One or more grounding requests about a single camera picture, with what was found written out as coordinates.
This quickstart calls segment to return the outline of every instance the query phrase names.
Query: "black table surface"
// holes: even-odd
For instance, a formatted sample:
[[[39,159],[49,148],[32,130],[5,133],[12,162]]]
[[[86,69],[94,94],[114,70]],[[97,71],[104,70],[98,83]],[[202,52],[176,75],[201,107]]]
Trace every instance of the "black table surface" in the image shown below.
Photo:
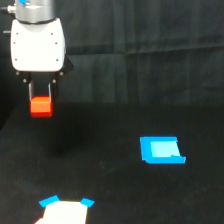
[[[0,223],[32,224],[39,201],[95,201],[87,224],[224,222],[224,109],[18,106],[0,132]],[[140,137],[176,136],[184,165],[150,165]]]

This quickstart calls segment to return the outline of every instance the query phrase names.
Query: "black background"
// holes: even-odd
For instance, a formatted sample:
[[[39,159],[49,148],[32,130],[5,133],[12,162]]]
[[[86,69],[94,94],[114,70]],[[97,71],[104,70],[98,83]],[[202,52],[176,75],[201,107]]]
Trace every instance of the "black background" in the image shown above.
[[[55,194],[95,200],[87,224],[221,223],[224,2],[56,7],[74,71],[59,83],[52,119],[30,117],[0,35],[0,223],[33,223],[38,202]],[[0,30],[11,22],[0,15]],[[186,164],[141,161],[142,136],[177,136]]]

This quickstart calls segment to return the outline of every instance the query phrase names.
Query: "red block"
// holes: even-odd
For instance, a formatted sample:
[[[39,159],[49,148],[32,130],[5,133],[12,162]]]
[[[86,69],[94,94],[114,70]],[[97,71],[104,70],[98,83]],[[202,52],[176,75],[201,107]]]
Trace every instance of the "red block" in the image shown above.
[[[53,103],[49,96],[34,97],[30,101],[30,113],[32,117],[52,117]]]

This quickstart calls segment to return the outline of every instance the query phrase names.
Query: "blue tape marker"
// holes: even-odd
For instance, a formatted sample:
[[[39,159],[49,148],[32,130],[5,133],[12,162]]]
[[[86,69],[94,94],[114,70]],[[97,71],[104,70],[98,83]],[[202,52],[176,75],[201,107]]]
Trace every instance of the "blue tape marker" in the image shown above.
[[[141,137],[142,160],[150,164],[180,164],[186,157],[180,156],[176,137]]]
[[[86,205],[87,207],[91,207],[95,202],[92,200],[89,200],[87,198],[83,198],[81,201],[81,204]]]
[[[26,0],[19,0],[19,3],[25,5],[26,4]]]
[[[42,200],[42,201],[39,201],[39,204],[40,204],[43,208],[45,208],[47,205],[52,204],[52,203],[54,203],[54,202],[56,202],[56,201],[60,201],[57,195],[55,195],[55,196],[53,196],[53,197],[50,197],[50,198],[47,198],[47,199],[44,199],[44,200]]]

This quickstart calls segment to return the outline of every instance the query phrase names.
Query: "metal component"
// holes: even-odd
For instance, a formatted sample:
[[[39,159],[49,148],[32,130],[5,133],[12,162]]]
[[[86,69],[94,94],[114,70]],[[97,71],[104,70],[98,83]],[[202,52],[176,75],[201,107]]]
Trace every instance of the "metal component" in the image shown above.
[[[1,13],[5,14],[5,15],[8,14],[8,7],[1,7],[0,10],[1,10]]]
[[[48,84],[48,92],[49,92],[49,97],[50,97],[51,102],[52,102],[53,99],[52,99],[52,94],[51,94],[51,83]]]
[[[33,99],[34,97],[34,87],[33,87],[33,81],[31,81],[29,83],[29,98],[30,98],[30,101]]]
[[[16,13],[16,6],[9,5],[7,10],[8,10],[9,14],[15,14]]]
[[[56,18],[53,0],[30,0],[23,5],[16,0],[16,19],[26,23],[40,23]]]
[[[3,31],[3,34],[6,36],[11,36],[11,31]]]

